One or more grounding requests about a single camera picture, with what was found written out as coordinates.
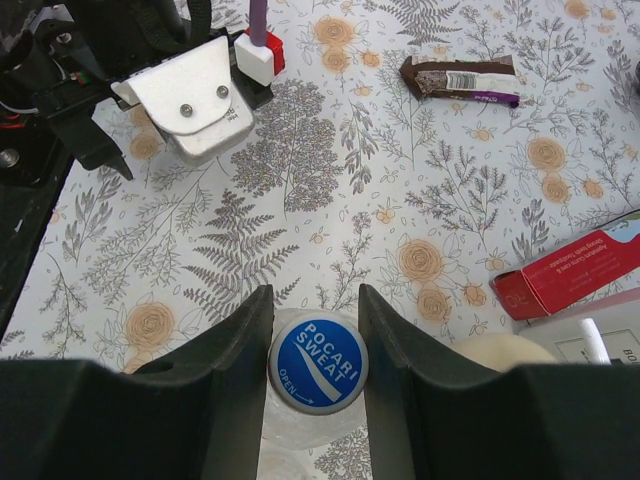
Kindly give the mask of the blue bottle cap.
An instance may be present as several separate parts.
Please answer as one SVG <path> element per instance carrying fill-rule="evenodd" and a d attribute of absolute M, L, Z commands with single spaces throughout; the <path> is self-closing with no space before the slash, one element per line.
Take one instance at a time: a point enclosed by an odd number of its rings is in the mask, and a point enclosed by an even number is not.
<path fill-rule="evenodd" d="M 287 309 L 267 363 L 275 393 L 292 409 L 332 415 L 350 406 L 364 390 L 369 355 L 355 321 L 325 310 Z"/>

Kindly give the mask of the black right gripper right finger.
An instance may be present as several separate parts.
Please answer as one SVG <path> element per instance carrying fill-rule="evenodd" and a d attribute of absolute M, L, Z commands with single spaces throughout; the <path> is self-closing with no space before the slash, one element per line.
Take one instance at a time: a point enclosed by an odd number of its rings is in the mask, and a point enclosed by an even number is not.
<path fill-rule="evenodd" d="M 358 328 L 377 479 L 635 479 L 639 369 L 529 364 L 499 373 L 405 320 L 370 285 Z"/>

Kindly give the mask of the clear plastic bottle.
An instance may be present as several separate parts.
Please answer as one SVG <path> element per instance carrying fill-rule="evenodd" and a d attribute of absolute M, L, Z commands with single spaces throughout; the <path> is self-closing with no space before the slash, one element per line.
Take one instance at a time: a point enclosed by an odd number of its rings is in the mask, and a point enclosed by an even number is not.
<path fill-rule="evenodd" d="M 283 325 L 275 314 L 273 338 Z M 346 409 L 332 415 L 308 415 L 286 405 L 272 388 L 267 371 L 263 438 L 283 448 L 304 450 L 330 443 L 352 433 L 365 422 L 364 390 Z"/>
<path fill-rule="evenodd" d="M 289 453 L 263 449 L 259 455 L 257 480 L 305 480 L 309 479 L 306 468 Z"/>

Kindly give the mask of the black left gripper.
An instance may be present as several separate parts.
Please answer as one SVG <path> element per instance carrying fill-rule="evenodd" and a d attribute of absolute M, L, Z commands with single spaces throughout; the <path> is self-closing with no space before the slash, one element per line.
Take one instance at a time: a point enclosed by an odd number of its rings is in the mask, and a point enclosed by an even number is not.
<path fill-rule="evenodd" d="M 179 16 L 172 1 L 65 1 L 70 18 L 44 29 L 39 15 L 49 1 L 4 1 L 1 4 L 1 126 L 15 127 L 19 118 L 41 115 L 36 95 L 61 81 L 63 60 L 49 44 L 63 33 L 84 41 L 89 54 L 71 63 L 74 73 L 88 72 L 107 83 L 188 52 L 215 38 L 228 36 L 211 28 L 212 6 L 190 1 L 190 17 Z M 131 181 L 133 173 L 115 141 L 93 120 L 94 107 L 51 108 L 47 123 L 85 170 L 109 167 Z"/>

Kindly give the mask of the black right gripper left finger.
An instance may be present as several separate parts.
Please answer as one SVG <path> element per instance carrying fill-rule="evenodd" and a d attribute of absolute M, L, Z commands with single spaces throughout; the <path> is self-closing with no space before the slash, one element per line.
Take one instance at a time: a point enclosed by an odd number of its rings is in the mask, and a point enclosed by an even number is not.
<path fill-rule="evenodd" d="M 257 288 L 131 374 L 87 360 L 1 364 L 5 479 L 252 479 L 274 321 Z"/>

